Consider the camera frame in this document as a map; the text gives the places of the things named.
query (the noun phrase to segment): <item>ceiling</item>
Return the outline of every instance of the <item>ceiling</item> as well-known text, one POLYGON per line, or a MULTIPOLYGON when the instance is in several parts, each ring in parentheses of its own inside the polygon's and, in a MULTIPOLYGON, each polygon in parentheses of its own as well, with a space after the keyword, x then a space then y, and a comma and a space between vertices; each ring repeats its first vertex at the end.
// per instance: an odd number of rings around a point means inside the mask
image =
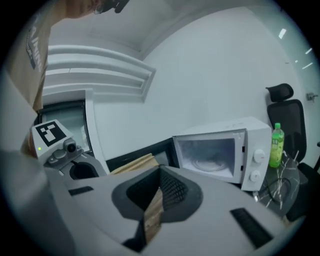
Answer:
POLYGON ((130 0, 121 13, 110 10, 52 27, 50 45, 105 48, 143 60, 178 29, 224 9, 265 4, 265 0, 130 0))

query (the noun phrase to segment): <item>desk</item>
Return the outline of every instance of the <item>desk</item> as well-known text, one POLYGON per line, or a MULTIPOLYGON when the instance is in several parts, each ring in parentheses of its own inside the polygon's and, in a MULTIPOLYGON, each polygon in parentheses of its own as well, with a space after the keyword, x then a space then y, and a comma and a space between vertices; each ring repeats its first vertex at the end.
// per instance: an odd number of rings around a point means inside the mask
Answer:
POLYGON ((293 206, 299 186, 297 162, 283 152, 281 165, 278 168, 268 166, 261 189, 257 193, 258 201, 282 218, 293 206))

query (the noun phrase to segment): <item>office chair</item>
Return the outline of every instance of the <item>office chair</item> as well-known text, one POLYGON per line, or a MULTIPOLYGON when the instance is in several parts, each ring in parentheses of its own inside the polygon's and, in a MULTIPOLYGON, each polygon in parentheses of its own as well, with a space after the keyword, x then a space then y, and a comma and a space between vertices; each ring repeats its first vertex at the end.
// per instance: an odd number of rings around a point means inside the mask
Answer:
POLYGON ((275 102, 267 107, 267 113, 273 127, 275 123, 281 123, 281 129, 284 131, 283 150, 291 157, 295 158, 298 169, 308 179, 306 184, 301 184, 297 198, 287 213, 289 221, 308 213, 317 188, 320 186, 320 175, 317 173, 320 166, 320 157, 314 168, 306 163, 300 163, 306 155, 307 137, 304 108, 300 100, 289 99, 293 96, 294 90, 289 84, 283 83, 274 87, 267 88, 270 93, 270 99, 275 102))

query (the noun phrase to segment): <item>microwave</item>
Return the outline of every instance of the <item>microwave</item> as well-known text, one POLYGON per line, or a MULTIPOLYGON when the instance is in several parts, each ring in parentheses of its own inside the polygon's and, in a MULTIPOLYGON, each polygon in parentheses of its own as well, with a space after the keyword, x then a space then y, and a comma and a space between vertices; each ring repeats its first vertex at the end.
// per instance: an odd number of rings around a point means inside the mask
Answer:
POLYGON ((258 191, 269 164, 272 130, 245 117, 192 127, 173 136, 173 142, 180 168, 258 191))

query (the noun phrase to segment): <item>green bottle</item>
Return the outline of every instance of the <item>green bottle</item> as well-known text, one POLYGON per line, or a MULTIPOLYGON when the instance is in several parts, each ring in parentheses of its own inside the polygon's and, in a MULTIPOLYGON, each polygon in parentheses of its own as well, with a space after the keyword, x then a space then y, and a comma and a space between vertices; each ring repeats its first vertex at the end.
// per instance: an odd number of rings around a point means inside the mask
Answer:
POLYGON ((271 152, 269 166, 278 168, 281 164, 282 152, 284 151, 285 133, 280 129, 281 125, 276 122, 272 133, 271 152))

